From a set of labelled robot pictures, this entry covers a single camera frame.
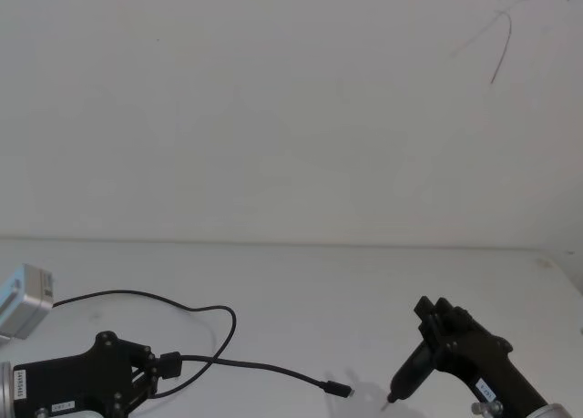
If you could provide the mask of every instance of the silver metal cylinder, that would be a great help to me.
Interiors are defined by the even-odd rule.
[[[560,404],[548,404],[532,412],[527,418],[572,418]]]
[[[14,381],[10,362],[0,363],[0,418],[15,418]]]

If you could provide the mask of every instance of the black cable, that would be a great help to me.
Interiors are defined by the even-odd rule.
[[[294,379],[302,380],[303,382],[313,384],[314,386],[317,386],[320,389],[324,389],[325,392],[330,393],[332,395],[347,398],[353,394],[353,388],[346,384],[341,384],[332,381],[322,382],[300,372],[288,370],[286,368],[282,368],[281,366],[269,365],[268,363],[230,361],[227,359],[217,359],[216,357],[197,355],[183,355],[181,356],[181,359],[183,362],[208,362],[214,363],[216,365],[235,366],[238,368],[252,368],[255,370],[277,372],[279,374],[284,374],[289,377],[293,377]]]
[[[174,307],[177,307],[179,309],[182,309],[184,311],[189,311],[189,312],[226,311],[229,313],[229,315],[231,317],[230,331],[229,331],[229,334],[227,335],[227,338],[222,343],[222,345],[219,347],[217,352],[215,352],[211,358],[210,357],[208,358],[209,360],[207,361],[207,364],[204,367],[202,367],[200,369],[200,371],[198,371],[196,374],[194,374],[192,377],[190,377],[188,380],[186,380],[183,384],[181,384],[173,389],[170,389],[169,391],[166,391],[165,393],[158,393],[158,394],[152,396],[152,398],[168,397],[169,395],[171,395],[173,393],[177,393],[178,391],[183,390],[184,388],[186,388],[187,386],[189,386],[193,382],[197,381],[198,378],[210,368],[210,366],[214,363],[214,361],[220,357],[222,352],[225,351],[225,349],[229,345],[231,339],[233,338],[233,335],[235,334],[235,330],[237,329],[237,314],[229,306],[217,305],[217,306],[207,306],[207,307],[198,307],[198,308],[188,307],[188,306],[185,306],[184,304],[180,304],[179,302],[169,300],[168,298],[161,297],[161,296],[153,294],[153,293],[142,292],[142,291],[112,290],[112,291],[101,291],[101,292],[89,293],[87,295],[81,295],[79,297],[70,298],[68,300],[62,300],[62,301],[56,302],[55,304],[53,304],[53,307],[62,306],[64,304],[68,304],[70,302],[87,300],[89,298],[101,297],[104,295],[114,295],[114,294],[138,295],[140,297],[151,298],[152,300],[162,301],[162,302],[165,302],[171,306],[174,306]]]

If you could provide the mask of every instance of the white table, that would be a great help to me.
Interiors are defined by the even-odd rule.
[[[583,300],[534,251],[390,250],[56,241],[0,242],[0,273],[21,262],[51,270],[56,298],[133,288],[190,305],[226,303],[240,327],[225,358],[268,362],[354,384],[351,400],[279,374],[211,368],[170,400],[134,416],[238,418],[463,418],[474,400],[434,373],[384,414],[388,383],[420,341],[413,306],[446,296],[515,347],[511,359],[550,402],[583,416]],[[112,330],[158,354],[211,354],[229,328],[222,313],[192,316],[156,301],[106,297],[55,309],[2,360],[33,362],[84,352]],[[190,374],[199,366],[185,364]],[[161,390],[174,382],[164,382]]]

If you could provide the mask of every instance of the cable plug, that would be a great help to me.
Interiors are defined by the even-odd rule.
[[[336,395],[337,397],[348,398],[354,395],[354,389],[347,384],[341,384],[338,382],[333,382],[329,380],[328,382],[322,383],[322,389],[325,393],[330,395]]]

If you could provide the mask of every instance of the white label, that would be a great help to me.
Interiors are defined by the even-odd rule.
[[[490,389],[490,387],[484,382],[484,379],[480,379],[476,383],[476,388],[484,395],[484,398],[488,402],[492,402],[496,399],[496,394]]]
[[[69,409],[75,409],[75,402],[59,403],[59,404],[53,404],[51,406],[52,413],[68,411]]]
[[[26,370],[15,371],[15,400],[26,400]]]

